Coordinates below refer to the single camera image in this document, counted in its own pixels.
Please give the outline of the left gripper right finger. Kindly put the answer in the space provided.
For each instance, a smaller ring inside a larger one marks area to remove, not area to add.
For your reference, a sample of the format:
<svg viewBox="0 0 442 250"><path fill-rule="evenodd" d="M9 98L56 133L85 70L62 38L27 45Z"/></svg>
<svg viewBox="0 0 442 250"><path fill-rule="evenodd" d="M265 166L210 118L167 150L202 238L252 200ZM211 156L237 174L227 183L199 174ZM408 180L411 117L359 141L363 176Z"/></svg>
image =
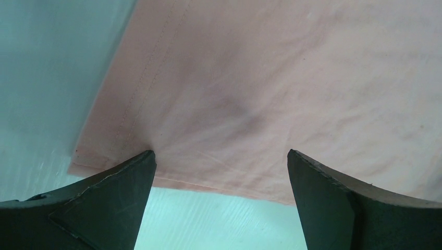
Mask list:
<svg viewBox="0 0 442 250"><path fill-rule="evenodd" d="M295 150L288 173L308 249L441 249L441 203L378 188Z"/></svg>

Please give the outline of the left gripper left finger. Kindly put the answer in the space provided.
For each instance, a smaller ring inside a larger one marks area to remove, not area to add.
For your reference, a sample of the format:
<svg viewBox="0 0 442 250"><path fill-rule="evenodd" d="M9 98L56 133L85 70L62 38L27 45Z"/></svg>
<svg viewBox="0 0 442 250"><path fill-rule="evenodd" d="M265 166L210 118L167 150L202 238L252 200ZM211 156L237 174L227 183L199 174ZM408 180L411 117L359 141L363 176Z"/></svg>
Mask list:
<svg viewBox="0 0 442 250"><path fill-rule="evenodd" d="M27 200L1 202L1 249L134 249L156 170L145 151Z"/></svg>

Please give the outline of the salmon pink t shirt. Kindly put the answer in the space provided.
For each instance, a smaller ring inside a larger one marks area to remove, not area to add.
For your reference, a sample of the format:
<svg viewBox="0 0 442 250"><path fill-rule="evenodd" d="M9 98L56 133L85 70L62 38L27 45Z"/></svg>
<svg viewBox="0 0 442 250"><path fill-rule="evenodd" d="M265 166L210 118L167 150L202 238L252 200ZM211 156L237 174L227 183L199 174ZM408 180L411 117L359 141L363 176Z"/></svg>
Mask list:
<svg viewBox="0 0 442 250"><path fill-rule="evenodd" d="M138 1L76 147L154 184L293 204L291 149L441 200L441 1Z"/></svg>

